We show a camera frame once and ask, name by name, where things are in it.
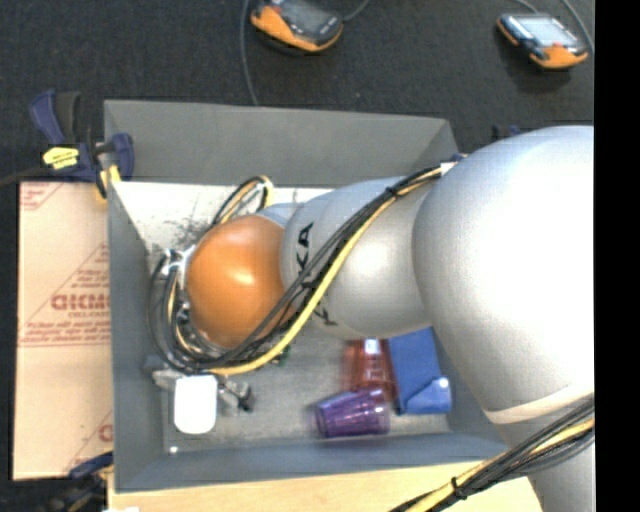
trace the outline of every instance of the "purple cup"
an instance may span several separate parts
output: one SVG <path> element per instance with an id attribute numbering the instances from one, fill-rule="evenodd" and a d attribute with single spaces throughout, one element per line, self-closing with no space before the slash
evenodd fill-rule
<path id="1" fill-rule="evenodd" d="M 316 424 L 324 437 L 389 432 L 389 404 L 380 387 L 345 391 L 316 406 Z"/>

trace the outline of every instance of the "gray box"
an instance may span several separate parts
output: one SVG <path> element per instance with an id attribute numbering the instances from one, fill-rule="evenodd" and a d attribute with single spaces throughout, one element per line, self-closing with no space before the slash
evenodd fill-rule
<path id="1" fill-rule="evenodd" d="M 407 174 L 456 152 L 446 121 L 121 101 L 105 104 L 105 119 L 107 136 L 133 136 L 137 158 L 135 182 L 114 184 L 109 198 L 117 491 L 459 462 L 505 448 L 442 350 L 449 415 L 394 417 L 389 435 L 349 440 L 320 439 L 308 421 L 313 404 L 339 390 L 343 350 L 312 325 L 287 365 L 242 377 L 256 410 L 220 417 L 205 436 L 173 427 L 170 393 L 143 370 L 155 353 L 145 311 L 154 256 L 197 241 L 219 185 L 267 174 L 277 186 L 333 188 Z"/>

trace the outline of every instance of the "blue block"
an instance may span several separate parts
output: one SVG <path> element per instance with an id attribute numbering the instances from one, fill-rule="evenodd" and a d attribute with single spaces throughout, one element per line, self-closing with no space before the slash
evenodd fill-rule
<path id="1" fill-rule="evenodd" d="M 443 414 L 451 410 L 451 386 L 442 375 L 432 327 L 389 339 L 398 387 L 398 414 Z"/>

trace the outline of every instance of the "black carpet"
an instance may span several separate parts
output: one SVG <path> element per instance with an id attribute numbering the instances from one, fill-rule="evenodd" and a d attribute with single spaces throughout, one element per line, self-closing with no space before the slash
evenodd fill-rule
<path id="1" fill-rule="evenodd" d="M 323 3 L 346 13 L 360 0 Z M 562 0 L 531 3 L 582 36 Z M 241 4 L 0 0 L 0 177 L 38 165 L 44 141 L 27 105 L 49 88 L 82 93 L 82 120 L 97 137 L 105 99 L 251 105 L 240 53 Z M 595 40 L 595 0 L 572 5 Z M 462 152 L 490 143 L 493 125 L 592 125 L 595 56 L 568 72 L 537 70 L 495 30 L 496 18 L 510 11 L 526 9 L 514 0 L 373 0 L 334 48 L 298 58 L 264 46 L 246 27 L 256 99 L 265 106 L 444 118 Z M 33 511 L 68 487 L 10 481 L 16 190 L 0 190 L 0 511 L 7 512 Z"/>

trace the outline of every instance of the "blue clamp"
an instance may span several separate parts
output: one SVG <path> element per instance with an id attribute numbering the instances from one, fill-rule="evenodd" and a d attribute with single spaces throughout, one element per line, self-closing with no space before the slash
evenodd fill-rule
<path id="1" fill-rule="evenodd" d="M 113 452 L 103 453 L 72 468 L 68 476 L 71 480 L 81 480 L 111 465 L 113 465 Z"/>
<path id="2" fill-rule="evenodd" d="M 49 89 L 31 101 L 29 113 L 36 128 L 52 146 L 44 155 L 50 175 L 68 181 L 95 183 L 106 196 L 98 156 L 114 153 L 120 179 L 131 179 L 135 163 L 133 141 L 127 133 L 116 133 L 110 141 L 96 147 L 79 142 L 75 134 L 78 98 L 79 94 L 75 92 L 56 94 Z"/>

